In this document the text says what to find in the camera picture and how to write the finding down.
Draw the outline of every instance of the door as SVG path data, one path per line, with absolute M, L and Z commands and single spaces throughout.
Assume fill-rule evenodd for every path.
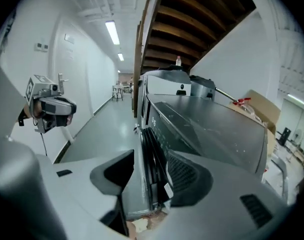
M 64 96 L 76 103 L 76 113 L 67 127 L 74 138 L 93 116 L 87 73 L 88 37 L 71 23 L 62 20 L 56 32 L 53 50 L 54 79 L 63 74 Z

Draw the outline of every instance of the fluorescent light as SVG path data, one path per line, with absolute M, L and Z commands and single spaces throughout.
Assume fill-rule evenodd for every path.
M 119 45 L 120 44 L 120 40 L 119 40 L 117 28 L 116 28 L 116 23 L 114 22 L 114 20 L 107 21 L 105 23 L 105 25 L 106 25 L 108 33 L 110 34 L 110 37 L 112 39 L 113 44 Z
M 122 54 L 122 53 L 118 53 L 117 55 L 118 55 L 118 57 L 120 58 L 120 61 L 124 61 L 124 58 L 123 58 L 123 54 Z
M 293 95 L 291 95 L 291 94 L 288 94 L 287 96 L 289 96 L 290 98 L 292 98 L 292 99 L 296 100 L 297 102 L 300 102 L 301 104 L 303 104 L 303 105 L 304 105 L 304 101 L 300 100 L 299 98 L 294 97 L 294 96 L 293 96 Z

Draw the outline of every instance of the cable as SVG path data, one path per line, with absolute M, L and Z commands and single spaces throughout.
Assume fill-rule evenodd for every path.
M 47 153 L 47 148 L 46 148 L 46 144 L 44 143 L 44 138 L 43 138 L 43 134 L 41 134 L 41 137 L 42 137 L 42 141 L 43 141 L 43 145 L 44 145 L 44 149 L 45 149 L 45 155 L 48 156 L 48 153 Z

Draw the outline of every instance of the stool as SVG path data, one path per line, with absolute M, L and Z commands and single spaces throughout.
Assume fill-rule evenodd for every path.
M 115 99 L 116 98 L 116 101 L 119 100 L 119 94 L 121 95 L 121 99 L 123 101 L 123 95 L 122 95 L 122 90 L 121 88 L 115 88 L 113 87 L 113 91 L 112 91 L 112 99 Z

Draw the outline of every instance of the bottle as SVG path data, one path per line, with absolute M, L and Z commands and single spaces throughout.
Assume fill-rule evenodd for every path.
M 176 66 L 181 66 L 181 57 L 180 56 L 177 56 L 175 65 Z

